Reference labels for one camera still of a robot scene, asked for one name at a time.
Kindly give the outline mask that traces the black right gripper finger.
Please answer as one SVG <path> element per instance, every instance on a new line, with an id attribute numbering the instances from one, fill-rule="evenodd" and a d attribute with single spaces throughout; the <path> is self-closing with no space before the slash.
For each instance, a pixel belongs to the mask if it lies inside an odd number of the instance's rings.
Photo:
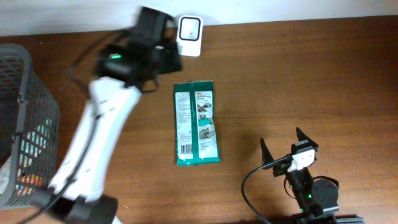
<path id="1" fill-rule="evenodd" d="M 268 149 L 267 145 L 265 144 L 265 140 L 263 138 L 260 139 L 261 151 L 262 151 L 262 165 L 269 164 L 274 162 L 274 158 L 271 155 L 270 150 Z"/>
<path id="2" fill-rule="evenodd" d="M 299 141 L 307 140 L 308 142 L 313 142 L 299 127 L 296 127 L 295 130 Z"/>

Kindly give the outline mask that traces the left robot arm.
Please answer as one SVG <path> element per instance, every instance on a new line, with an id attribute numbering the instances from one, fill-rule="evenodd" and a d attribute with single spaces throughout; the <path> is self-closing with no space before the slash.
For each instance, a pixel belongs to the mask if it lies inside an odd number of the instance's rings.
<path id="1" fill-rule="evenodd" d="M 64 223 L 118 223 L 118 201 L 103 193 L 106 173 L 124 124 L 147 93 L 144 85 L 157 77 L 179 72 L 182 62 L 170 14 L 142 7 L 133 27 L 116 30 L 97 40 L 95 77 L 84 83 L 74 75 L 80 55 L 68 77 L 87 96 L 85 109 L 70 147 L 49 186 L 32 199 L 39 213 Z"/>

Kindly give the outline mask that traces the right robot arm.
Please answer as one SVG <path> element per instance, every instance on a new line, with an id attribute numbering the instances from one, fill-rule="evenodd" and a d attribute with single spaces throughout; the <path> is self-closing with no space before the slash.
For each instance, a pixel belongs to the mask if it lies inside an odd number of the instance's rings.
<path id="1" fill-rule="evenodd" d="M 340 184 L 327 176 L 312 176 L 308 167 L 316 160 L 318 144 L 310 139 L 300 128 L 296 128 L 298 142 L 291 145 L 291 153 L 275 160 L 263 139 L 262 164 L 271 165 L 274 177 L 283 175 L 284 183 L 289 184 L 292 197 L 297 201 L 300 213 L 291 217 L 273 218 L 271 223 L 326 223 L 349 224 L 364 223 L 363 217 L 356 215 L 336 216 L 339 210 L 338 191 Z"/>

